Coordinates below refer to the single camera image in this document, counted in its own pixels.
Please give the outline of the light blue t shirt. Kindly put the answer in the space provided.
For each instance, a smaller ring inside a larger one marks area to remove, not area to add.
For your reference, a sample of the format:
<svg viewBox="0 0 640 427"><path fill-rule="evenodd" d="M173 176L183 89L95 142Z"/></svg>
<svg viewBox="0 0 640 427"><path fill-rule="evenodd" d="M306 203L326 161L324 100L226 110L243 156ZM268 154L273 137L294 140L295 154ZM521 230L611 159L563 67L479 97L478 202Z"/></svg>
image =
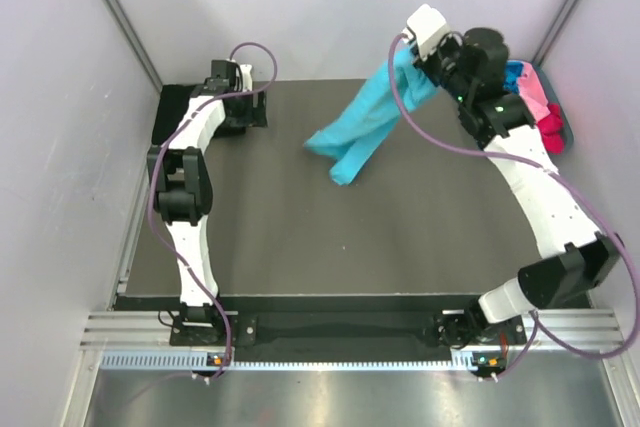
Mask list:
<svg viewBox="0 0 640 427"><path fill-rule="evenodd" d="M393 57L397 90L410 112L421 107L437 92L427 76L413 66L413 55L405 47ZM396 105L388 75L388 64L365 81L353 100L330 124L316 131L306 142L312 153L329 157L331 180L349 185L396 126L401 112Z"/></svg>

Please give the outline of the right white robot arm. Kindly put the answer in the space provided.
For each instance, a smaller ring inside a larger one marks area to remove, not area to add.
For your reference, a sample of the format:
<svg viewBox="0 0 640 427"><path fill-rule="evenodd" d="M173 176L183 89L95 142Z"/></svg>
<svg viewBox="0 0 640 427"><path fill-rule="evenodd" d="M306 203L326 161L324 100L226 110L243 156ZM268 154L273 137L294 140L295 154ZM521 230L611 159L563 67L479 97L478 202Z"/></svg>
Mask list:
<svg viewBox="0 0 640 427"><path fill-rule="evenodd" d="M500 32L473 28L459 35L443 27L409 45L415 67L456 101L460 124L507 182L541 257L465 309L469 337L487 343L505 322L563 307L598 287L619 252L555 180L558 171L530 109L505 85L509 49Z"/></svg>

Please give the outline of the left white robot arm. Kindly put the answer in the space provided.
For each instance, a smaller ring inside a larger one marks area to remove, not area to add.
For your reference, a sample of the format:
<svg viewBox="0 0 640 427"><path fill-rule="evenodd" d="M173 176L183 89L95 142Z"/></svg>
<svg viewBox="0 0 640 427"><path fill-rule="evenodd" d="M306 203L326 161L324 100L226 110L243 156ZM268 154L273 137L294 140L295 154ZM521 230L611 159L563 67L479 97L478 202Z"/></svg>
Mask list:
<svg viewBox="0 0 640 427"><path fill-rule="evenodd" d="M252 67L214 60L201 84L163 87L147 153L150 220L160 218L177 258L179 304L167 308L173 346L222 345L227 321L215 306L214 279L207 240L213 185L205 152L214 137L242 135L264 127L266 95L254 93Z"/></svg>

